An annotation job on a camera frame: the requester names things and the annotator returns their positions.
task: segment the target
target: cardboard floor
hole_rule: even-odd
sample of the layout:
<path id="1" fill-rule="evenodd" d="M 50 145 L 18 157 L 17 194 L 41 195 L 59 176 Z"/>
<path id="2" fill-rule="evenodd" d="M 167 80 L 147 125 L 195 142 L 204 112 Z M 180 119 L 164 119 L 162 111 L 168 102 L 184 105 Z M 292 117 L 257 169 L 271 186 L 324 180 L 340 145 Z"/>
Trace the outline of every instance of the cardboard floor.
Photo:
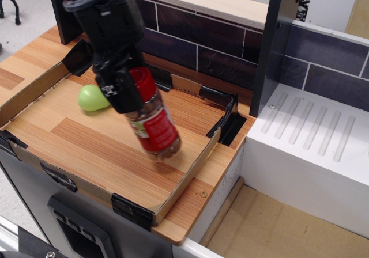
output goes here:
<path id="1" fill-rule="evenodd" d="M 243 186 L 210 250 L 226 258 L 369 257 L 369 240 Z"/>

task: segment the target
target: green fruit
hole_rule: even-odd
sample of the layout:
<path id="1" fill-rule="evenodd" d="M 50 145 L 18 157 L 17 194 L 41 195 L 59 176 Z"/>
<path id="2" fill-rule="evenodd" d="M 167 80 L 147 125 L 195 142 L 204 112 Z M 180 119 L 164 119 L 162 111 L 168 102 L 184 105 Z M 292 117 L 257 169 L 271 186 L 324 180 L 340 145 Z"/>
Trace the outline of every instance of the green fruit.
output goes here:
<path id="1" fill-rule="evenodd" d="M 110 105 L 100 88 L 93 84 L 82 87 L 78 95 L 78 104 L 86 111 L 96 111 Z"/>

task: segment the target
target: dark tile wall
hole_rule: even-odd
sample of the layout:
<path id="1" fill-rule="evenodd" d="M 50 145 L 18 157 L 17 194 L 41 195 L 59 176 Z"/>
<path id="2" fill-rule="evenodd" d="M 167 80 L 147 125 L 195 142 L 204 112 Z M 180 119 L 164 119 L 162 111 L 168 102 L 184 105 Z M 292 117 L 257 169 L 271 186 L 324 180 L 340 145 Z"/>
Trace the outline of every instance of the dark tile wall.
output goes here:
<path id="1" fill-rule="evenodd" d="M 292 26 L 280 82 L 369 111 L 369 47 Z"/>
<path id="2" fill-rule="evenodd" d="M 263 31 L 156 0 L 136 1 L 146 25 L 143 52 L 253 89 Z"/>

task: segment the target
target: glass jar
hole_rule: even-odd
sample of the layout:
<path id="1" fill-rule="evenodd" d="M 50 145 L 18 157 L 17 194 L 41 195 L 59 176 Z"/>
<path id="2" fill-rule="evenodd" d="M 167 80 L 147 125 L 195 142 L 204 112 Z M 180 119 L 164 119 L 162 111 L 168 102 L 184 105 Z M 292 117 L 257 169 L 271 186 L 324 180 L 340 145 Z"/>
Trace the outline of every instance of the glass jar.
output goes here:
<path id="1" fill-rule="evenodd" d="M 150 159 L 164 161 L 173 157 L 180 149 L 180 137 L 150 70 L 136 67 L 130 69 L 130 74 L 144 107 L 126 113 L 127 120 Z"/>

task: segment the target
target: red cap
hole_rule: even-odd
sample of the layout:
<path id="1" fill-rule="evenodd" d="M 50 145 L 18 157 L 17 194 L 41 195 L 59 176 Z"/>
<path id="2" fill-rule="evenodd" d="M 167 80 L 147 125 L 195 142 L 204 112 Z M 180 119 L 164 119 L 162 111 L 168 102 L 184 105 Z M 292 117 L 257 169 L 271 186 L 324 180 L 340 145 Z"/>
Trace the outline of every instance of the red cap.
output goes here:
<path id="1" fill-rule="evenodd" d="M 156 84 L 149 69 L 136 67 L 129 70 L 137 90 L 145 103 L 149 101 L 156 92 Z"/>

